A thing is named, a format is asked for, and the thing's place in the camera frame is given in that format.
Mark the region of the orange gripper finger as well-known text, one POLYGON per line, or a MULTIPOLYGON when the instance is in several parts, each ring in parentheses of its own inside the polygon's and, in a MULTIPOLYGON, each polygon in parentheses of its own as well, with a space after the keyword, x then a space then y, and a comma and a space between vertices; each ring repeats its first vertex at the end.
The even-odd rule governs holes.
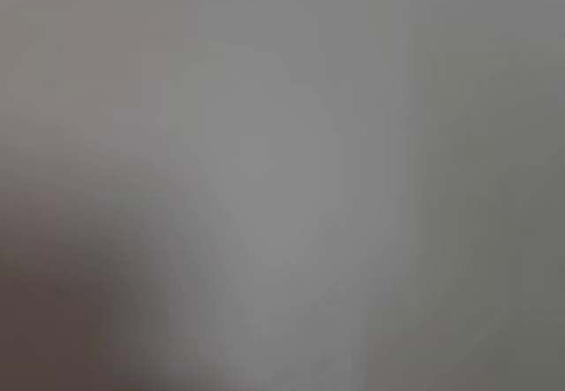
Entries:
POLYGON ((2 155, 2 389, 170 389, 158 190, 139 164, 2 155))

